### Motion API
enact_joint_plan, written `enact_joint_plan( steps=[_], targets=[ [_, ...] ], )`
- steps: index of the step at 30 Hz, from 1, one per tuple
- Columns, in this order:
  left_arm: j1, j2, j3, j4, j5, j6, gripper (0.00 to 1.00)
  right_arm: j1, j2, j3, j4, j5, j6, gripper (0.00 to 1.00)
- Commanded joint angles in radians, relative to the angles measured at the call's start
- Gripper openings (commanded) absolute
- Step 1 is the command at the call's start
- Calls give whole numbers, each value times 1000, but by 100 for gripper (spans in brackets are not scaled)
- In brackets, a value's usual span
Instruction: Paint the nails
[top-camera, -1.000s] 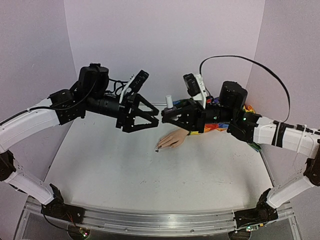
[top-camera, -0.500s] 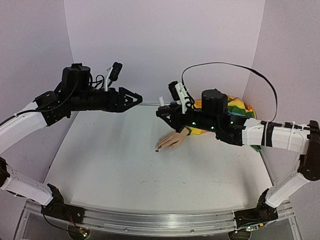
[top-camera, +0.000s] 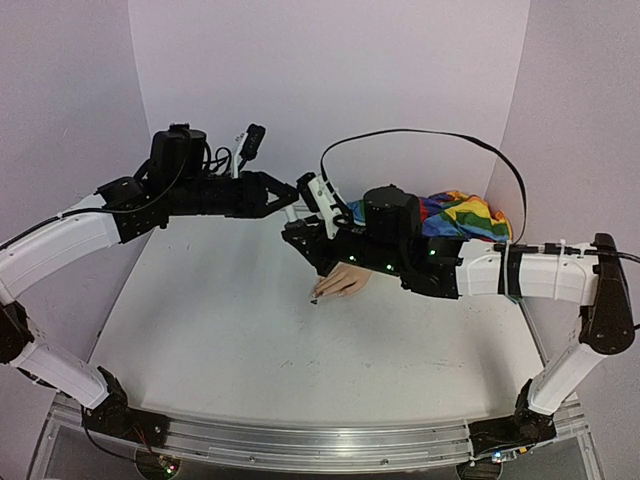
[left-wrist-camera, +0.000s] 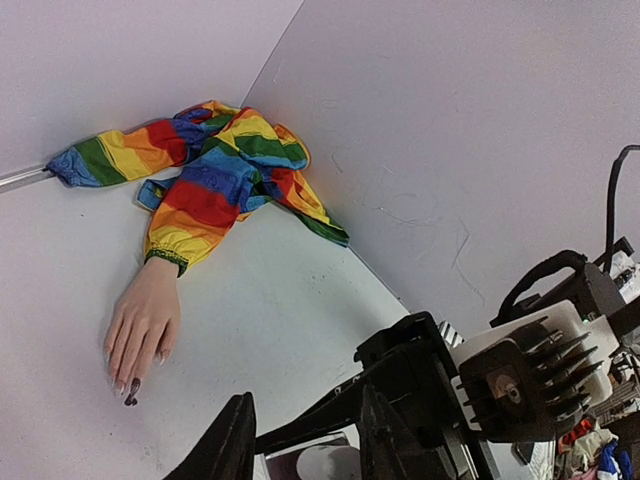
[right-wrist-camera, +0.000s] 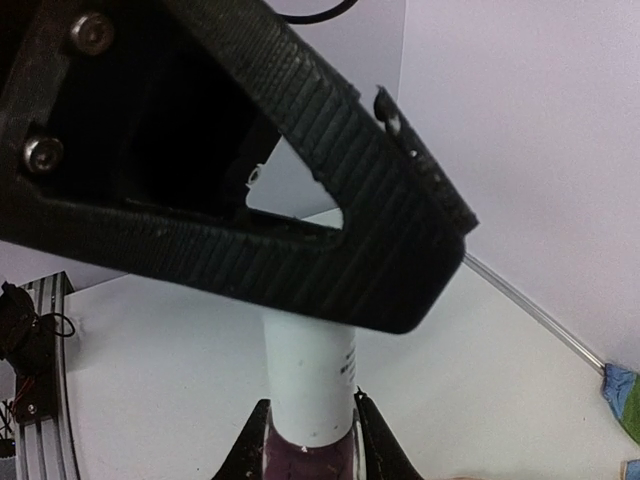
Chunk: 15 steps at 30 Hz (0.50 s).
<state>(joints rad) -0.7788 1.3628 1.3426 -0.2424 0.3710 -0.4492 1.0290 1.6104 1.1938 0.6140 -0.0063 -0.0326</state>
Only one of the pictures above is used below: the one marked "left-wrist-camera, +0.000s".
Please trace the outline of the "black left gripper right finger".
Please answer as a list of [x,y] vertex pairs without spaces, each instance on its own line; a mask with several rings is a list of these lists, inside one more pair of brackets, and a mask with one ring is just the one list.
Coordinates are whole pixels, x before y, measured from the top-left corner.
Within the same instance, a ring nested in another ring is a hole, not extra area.
[[359,417],[362,479],[450,479],[437,452],[423,448],[384,395],[371,385]]

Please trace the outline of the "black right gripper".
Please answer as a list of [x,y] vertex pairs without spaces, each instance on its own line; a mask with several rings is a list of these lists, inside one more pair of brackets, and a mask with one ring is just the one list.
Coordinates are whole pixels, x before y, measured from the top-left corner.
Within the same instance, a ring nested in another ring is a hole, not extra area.
[[439,454],[450,479],[498,478],[487,442],[463,418],[451,384],[457,369],[429,313],[408,315],[373,334],[354,358],[362,365],[359,375],[260,435],[255,452],[275,453],[354,425],[364,453],[389,454],[399,415],[423,448]]

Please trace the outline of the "small nail polish bottle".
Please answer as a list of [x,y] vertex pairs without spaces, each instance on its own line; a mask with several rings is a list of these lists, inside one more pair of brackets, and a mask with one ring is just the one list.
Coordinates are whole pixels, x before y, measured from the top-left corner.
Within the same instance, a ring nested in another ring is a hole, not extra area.
[[362,478],[360,450],[344,432],[330,434],[263,455],[267,479],[357,480]]

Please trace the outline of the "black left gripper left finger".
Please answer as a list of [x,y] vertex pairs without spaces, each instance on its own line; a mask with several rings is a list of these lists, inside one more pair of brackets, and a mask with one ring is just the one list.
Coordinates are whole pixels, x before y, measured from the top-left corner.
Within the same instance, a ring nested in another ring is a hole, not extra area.
[[252,479],[256,413],[250,392],[232,396],[165,480]]

